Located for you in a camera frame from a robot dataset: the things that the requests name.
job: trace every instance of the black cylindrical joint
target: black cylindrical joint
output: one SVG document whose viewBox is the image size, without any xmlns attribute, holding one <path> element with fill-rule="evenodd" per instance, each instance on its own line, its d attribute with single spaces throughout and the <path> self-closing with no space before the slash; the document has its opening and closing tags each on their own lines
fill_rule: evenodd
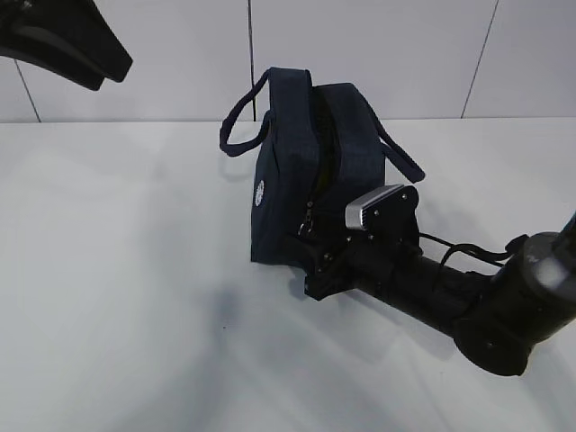
<svg viewBox="0 0 576 432">
<path fill-rule="evenodd" d="M 490 289 L 454 324 L 454 341 L 478 366 L 520 375 L 534 345 L 576 317 L 576 278 L 554 254 L 557 234 L 529 238 Z"/>
<path fill-rule="evenodd" d="M 362 275 L 356 288 L 388 303 L 430 327 L 452 336 L 455 318 L 462 316 L 490 281 L 488 276 L 462 273 L 413 255 L 394 266 L 377 247 L 360 247 L 349 264 Z"/>
</svg>

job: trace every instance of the black cable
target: black cable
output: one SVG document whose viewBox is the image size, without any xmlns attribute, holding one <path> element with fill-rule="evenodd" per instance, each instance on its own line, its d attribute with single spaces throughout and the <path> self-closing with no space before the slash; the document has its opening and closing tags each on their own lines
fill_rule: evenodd
<svg viewBox="0 0 576 432">
<path fill-rule="evenodd" d="M 495 259 L 495 258 L 500 258 L 500 256 L 498 256 L 498 254 L 492 254 L 491 252 L 488 252 L 484 249 L 482 249 L 481 247 L 469 244 L 469 243 L 463 243 L 462 245 L 456 245 L 455 243 L 450 243 L 447 240 L 444 240 L 443 238 L 439 238 L 436 236 L 433 236 L 431 234 L 426 234 L 424 232 L 420 232 L 420 236 L 423 239 L 428 239 L 428 240 L 432 240 L 435 241 L 436 243 L 440 243 L 441 245 L 444 245 L 446 247 L 448 247 L 448 251 L 446 252 L 446 255 L 444 256 L 444 258 L 447 259 L 455 252 L 462 252 L 463 254 L 466 254 L 468 257 L 472 257 L 475 259 L 478 259 L 480 261 L 483 261 L 484 263 L 487 264 L 491 264 L 493 266 L 496 267 L 502 267 L 503 264 L 501 263 L 497 263 L 496 261 L 500 261 L 499 259 Z"/>
</svg>

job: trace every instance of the white table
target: white table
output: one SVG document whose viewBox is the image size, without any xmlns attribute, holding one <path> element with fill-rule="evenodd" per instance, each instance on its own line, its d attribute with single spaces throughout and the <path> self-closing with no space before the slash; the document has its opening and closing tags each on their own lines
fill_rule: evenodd
<svg viewBox="0 0 576 432">
<path fill-rule="evenodd" d="M 385 124 L 427 171 L 426 232 L 501 250 L 576 208 L 574 119 Z M 574 429 L 576 323 L 501 378 L 359 292 L 316 302 L 250 264 L 257 153 L 226 159 L 219 127 L 0 125 L 0 430 Z"/>
</svg>

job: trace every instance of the zipper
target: zipper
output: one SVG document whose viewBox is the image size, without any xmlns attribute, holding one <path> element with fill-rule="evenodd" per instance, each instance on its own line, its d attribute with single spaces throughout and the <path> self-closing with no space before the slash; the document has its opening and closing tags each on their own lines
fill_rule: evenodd
<svg viewBox="0 0 576 432">
<path fill-rule="evenodd" d="M 339 157 L 338 134 L 334 118 L 324 95 L 318 88 L 310 91 L 310 119 L 315 126 L 314 131 L 319 143 L 318 170 L 314 178 L 314 186 L 306 201 L 304 220 L 298 230 L 299 235 L 308 236 L 314 229 L 314 205 L 316 201 L 333 185 L 338 174 L 337 160 Z"/>
</svg>

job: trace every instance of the black strap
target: black strap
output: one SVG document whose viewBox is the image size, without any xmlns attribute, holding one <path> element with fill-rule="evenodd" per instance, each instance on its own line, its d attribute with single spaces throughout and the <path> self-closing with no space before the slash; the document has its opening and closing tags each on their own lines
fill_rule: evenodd
<svg viewBox="0 0 576 432">
<path fill-rule="evenodd" d="M 262 126 L 260 127 L 260 132 L 256 135 L 254 139 L 242 142 L 240 144 L 228 143 L 228 139 L 230 138 L 230 134 L 232 133 L 232 128 L 236 124 L 236 120 L 240 116 L 240 113 L 242 113 L 244 107 L 249 102 L 251 102 L 257 96 L 258 93 L 260 93 L 260 90 L 262 90 L 262 87 L 264 87 L 264 84 L 266 84 L 269 75 L 270 75 L 270 69 L 268 69 L 260 77 L 260 79 L 254 85 L 254 87 L 252 87 L 252 89 L 248 93 L 246 93 L 244 97 L 242 97 L 242 99 L 240 99 L 238 103 L 236 103 L 236 105 L 234 105 L 234 108 L 232 108 L 232 111 L 230 111 L 228 117 L 226 117 L 226 119 L 222 122 L 222 127 L 220 128 L 220 150 L 222 150 L 231 158 L 235 158 L 236 156 L 243 155 L 244 153 L 250 151 L 251 149 L 255 149 L 262 143 L 262 141 L 264 141 L 266 135 L 268 134 L 268 129 L 270 125 L 270 112 L 267 112 L 265 114 L 264 119 L 262 121 Z"/>
<path fill-rule="evenodd" d="M 417 183 L 420 180 L 424 180 L 426 174 L 422 171 L 422 168 L 418 166 L 414 159 L 412 159 L 408 153 L 404 151 L 402 147 L 400 147 L 396 142 L 392 139 L 386 129 L 378 120 L 374 109 L 368 101 L 364 98 L 364 102 L 368 107 L 368 111 L 372 116 L 372 121 L 376 130 L 378 131 L 378 136 L 384 141 L 382 144 L 382 153 L 392 162 L 392 164 L 398 168 L 398 170 L 404 174 L 406 178 L 408 178 L 412 183 Z"/>
</svg>

